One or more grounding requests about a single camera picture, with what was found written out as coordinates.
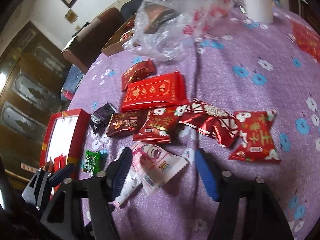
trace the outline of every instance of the brown sofa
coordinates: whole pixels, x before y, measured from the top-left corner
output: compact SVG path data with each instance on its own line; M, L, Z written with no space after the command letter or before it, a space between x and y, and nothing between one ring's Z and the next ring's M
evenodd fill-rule
M124 19L118 9L104 11L84 27L70 46L62 51L64 58L86 74L103 46L123 23Z

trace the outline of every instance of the metal bolt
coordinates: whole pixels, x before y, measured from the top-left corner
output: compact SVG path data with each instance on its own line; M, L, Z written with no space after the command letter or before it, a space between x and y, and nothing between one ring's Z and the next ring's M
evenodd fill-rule
M263 180L263 178L261 178L261 177L256 177L256 182L258 182L258 183L264 183L264 180Z
M71 179L71 178L65 178L65 179L63 180L63 183L64 183L64 184L69 184L70 182L72 182L72 179Z
M107 175L107 173L106 173L105 171L99 171L99 172L97 173L97 177L98 177L98 178L105 177L106 175Z
M230 177L231 175L232 175L232 173L230 171L223 171L222 172L223 177Z

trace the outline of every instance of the pink snack wrapper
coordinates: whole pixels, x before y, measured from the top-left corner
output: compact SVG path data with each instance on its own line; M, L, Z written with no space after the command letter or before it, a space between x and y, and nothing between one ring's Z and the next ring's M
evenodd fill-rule
M150 196L175 176L188 162L154 144L139 142L131 147L132 166Z

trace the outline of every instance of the white plastic bag with red print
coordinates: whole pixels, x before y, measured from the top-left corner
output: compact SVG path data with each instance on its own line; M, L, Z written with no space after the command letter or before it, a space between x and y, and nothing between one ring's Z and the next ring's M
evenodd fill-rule
M123 47L160 61L181 59L193 39L214 28L232 6L232 0L144 0L135 18L135 33Z

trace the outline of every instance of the cardboard box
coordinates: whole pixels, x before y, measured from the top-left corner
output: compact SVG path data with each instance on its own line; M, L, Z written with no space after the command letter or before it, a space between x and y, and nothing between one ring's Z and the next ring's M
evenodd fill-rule
M124 39L123 41L119 41L121 38L121 35L124 34L126 31L128 31L125 26L130 20L134 20L136 15L131 16L120 28L116 31L115 34L110 38L110 40L104 45L102 48L102 52L106 54L107 56L111 56L113 54L116 54L118 52L124 51L122 48L122 44L124 44L126 41L130 40L130 38Z

